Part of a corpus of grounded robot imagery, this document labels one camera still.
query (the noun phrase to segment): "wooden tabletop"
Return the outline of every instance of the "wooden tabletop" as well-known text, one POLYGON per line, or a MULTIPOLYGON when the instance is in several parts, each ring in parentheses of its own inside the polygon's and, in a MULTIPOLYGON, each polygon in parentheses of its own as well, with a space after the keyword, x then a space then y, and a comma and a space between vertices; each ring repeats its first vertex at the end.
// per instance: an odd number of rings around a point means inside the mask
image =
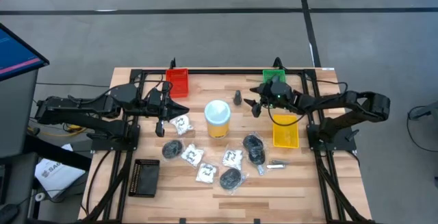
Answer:
MULTIPOLYGON (((130 71, 128 68, 114 69, 111 86, 128 83, 130 71)), ((333 69, 316 69, 316 73, 320 80, 337 82, 333 69)), ((160 77, 150 75, 147 79, 160 77)), ((302 92, 298 76, 287 75, 286 78, 292 88, 302 92)), ((196 182, 198 170, 186 161, 163 160, 163 145, 173 138, 178 138, 173 125, 165 124, 166 135, 164 138, 158 138, 155 135, 157 119, 140 118, 140 141, 133 157, 161 160, 158 188, 155 198, 126 198, 124 223, 177 223, 180 218, 186 218, 188 223, 252 223, 254 219, 261 219, 262 223, 325 223, 315 158, 307 140, 308 119, 302 119, 298 124, 299 149, 278 148, 272 146, 272 122, 266 110, 262 110, 260 117, 256 119, 245 103, 240 106, 233 104, 236 90, 242 92, 243 98, 258 99, 257 94, 251 93, 249 88, 258 86, 261 82, 261 75, 190 75, 189 96, 174 99, 190 108, 188 116, 195 129, 183 135, 184 144, 194 143, 197 148, 205 150, 204 161, 219 165, 219 174, 213 184, 196 182), (203 114, 205 105, 214 99, 224 100, 231 107, 229 134, 219 140, 208 136, 203 114), (223 153, 227 145, 241 145, 243 138, 251 132, 257 132, 263 138, 267 147, 267 161, 284 159, 289 160, 291 164, 286 169, 271 170, 259 176, 257 169, 244 158, 242 168, 249 177, 234 195, 229 195, 218 183, 220 175, 227 170, 226 167, 220 166, 223 153)), ((144 94, 153 85, 155 84, 147 83, 144 94)), ((339 86, 334 84, 319 83, 319 87, 321 95, 339 92, 339 86)), ((310 82, 309 91, 313 93, 310 82)), ((286 111, 275 109, 272 113, 284 114, 286 111)), ((329 117, 343 113, 344 109, 325 111, 325 115, 329 117)), ((104 154, 104 151, 94 154, 89 176, 94 173, 104 154)), ((111 152, 96 175, 90 209, 99 202, 107 190, 113 158, 114 152, 111 152)), ((343 151, 335 152, 334 158, 341 189, 359 213, 370 219, 371 214, 357 161, 343 151)), ((112 218, 116 216, 119 190, 120 187, 112 202, 112 218)), ((331 190, 328 191, 333 218, 337 218, 334 196, 331 190)), ((83 204, 85 203, 86 195, 83 198, 83 204)), ((81 211, 79 218, 84 216, 85 213, 81 211)))

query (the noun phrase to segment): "monitor screen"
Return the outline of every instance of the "monitor screen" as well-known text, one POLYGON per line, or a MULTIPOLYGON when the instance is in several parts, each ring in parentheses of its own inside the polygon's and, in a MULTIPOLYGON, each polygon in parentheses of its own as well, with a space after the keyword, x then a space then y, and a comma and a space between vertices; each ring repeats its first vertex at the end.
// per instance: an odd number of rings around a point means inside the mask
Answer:
POLYGON ((47 64, 38 52, 5 27, 0 27, 0 81, 47 64))

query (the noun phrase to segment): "gray floor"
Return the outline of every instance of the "gray floor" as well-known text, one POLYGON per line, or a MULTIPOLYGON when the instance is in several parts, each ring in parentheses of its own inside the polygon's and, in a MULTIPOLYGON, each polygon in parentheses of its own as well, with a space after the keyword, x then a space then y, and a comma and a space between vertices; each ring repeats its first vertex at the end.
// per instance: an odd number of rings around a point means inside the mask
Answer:
MULTIPOLYGON (((438 0, 308 0, 310 8, 438 7, 438 0)), ((300 0, 0 0, 0 10, 300 7, 300 0)), ((391 98, 385 123, 358 125, 361 171, 373 218, 381 223, 438 223, 436 153, 413 145, 406 113, 438 100, 438 13, 312 14, 324 67, 358 91, 391 98)), ((0 21, 51 61, 40 82, 109 84, 116 66, 313 66, 302 14, 0 16, 0 21)), ((80 87, 38 86, 35 99, 80 87)), ((438 150, 436 123, 412 122, 424 147, 438 150)), ((48 140, 86 148, 82 138, 48 140)), ((40 218, 73 221, 81 196, 44 202, 40 218)))

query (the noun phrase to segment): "yellow basket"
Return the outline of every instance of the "yellow basket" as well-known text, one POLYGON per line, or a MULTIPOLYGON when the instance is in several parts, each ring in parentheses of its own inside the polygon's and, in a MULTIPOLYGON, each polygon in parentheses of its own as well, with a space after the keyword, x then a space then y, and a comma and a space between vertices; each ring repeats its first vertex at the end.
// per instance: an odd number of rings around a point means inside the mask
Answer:
MULTIPOLYGON (((273 119, 279 124, 288 124, 296 121, 296 116, 274 114, 273 119)), ((280 126, 273 123, 272 138, 275 147, 298 148, 300 146, 298 142, 298 123, 289 126, 280 126)))

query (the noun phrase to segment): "yellow cup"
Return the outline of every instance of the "yellow cup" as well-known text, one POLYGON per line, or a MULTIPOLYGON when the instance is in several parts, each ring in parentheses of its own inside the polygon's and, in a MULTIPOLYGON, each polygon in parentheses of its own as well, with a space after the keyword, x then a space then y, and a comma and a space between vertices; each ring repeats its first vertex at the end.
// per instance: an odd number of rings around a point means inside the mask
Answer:
POLYGON ((228 134, 231 109, 221 100, 210 101, 204 109, 207 131, 212 138, 223 138, 228 134))

